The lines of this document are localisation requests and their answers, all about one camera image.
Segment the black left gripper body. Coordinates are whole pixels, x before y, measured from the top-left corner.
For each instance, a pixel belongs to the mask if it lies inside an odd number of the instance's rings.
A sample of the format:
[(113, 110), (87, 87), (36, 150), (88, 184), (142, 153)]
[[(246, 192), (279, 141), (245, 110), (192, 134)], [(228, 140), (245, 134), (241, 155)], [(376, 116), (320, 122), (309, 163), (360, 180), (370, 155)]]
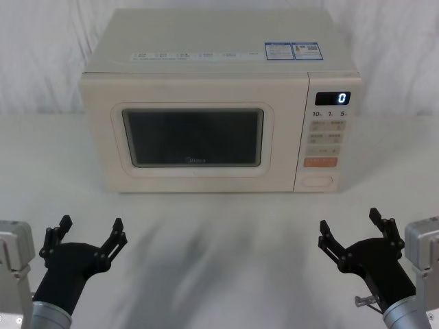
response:
[(41, 248), (39, 256), (44, 259), (47, 271), (33, 301), (52, 304), (73, 314), (87, 280), (102, 271), (100, 254), (100, 248), (86, 243)]

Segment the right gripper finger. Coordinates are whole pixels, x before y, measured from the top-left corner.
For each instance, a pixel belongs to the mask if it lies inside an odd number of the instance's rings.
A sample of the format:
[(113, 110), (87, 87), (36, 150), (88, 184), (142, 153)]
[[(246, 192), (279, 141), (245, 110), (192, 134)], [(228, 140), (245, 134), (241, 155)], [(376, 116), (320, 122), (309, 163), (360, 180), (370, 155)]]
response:
[(399, 234), (399, 230), (394, 218), (385, 219), (376, 208), (371, 208), (369, 212), (369, 219), (382, 233), (388, 247), (391, 249), (396, 260), (402, 257), (402, 249), (405, 247), (405, 242)]
[(318, 247), (337, 265), (342, 273), (353, 273), (353, 254), (351, 247), (345, 248), (332, 235), (325, 220), (320, 222)]

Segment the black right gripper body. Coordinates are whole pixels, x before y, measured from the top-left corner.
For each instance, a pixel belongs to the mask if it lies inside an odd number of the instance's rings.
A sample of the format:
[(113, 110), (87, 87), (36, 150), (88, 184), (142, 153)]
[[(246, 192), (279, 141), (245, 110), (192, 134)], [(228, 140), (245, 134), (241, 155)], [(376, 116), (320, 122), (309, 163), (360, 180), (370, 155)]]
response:
[(416, 294), (416, 289), (399, 260), (405, 244), (402, 239), (371, 238), (346, 249), (344, 271), (358, 275), (380, 309)]

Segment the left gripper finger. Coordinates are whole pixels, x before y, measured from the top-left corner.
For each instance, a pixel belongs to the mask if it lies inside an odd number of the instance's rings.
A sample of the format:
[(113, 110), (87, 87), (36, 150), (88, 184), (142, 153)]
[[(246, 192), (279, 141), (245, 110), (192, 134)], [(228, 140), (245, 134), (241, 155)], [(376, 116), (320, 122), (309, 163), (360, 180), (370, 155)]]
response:
[(70, 230), (73, 222), (69, 215), (64, 215), (58, 226), (53, 228), (47, 228), (45, 230), (45, 239), (43, 242), (43, 246), (39, 251), (39, 256), (44, 260), (45, 267), (49, 266), (49, 261), (51, 257), (54, 255), (55, 251), (61, 245), (61, 242), (66, 235), (66, 233)]
[(111, 268), (112, 261), (128, 243), (122, 218), (116, 218), (110, 236), (95, 252), (95, 272), (103, 273)]

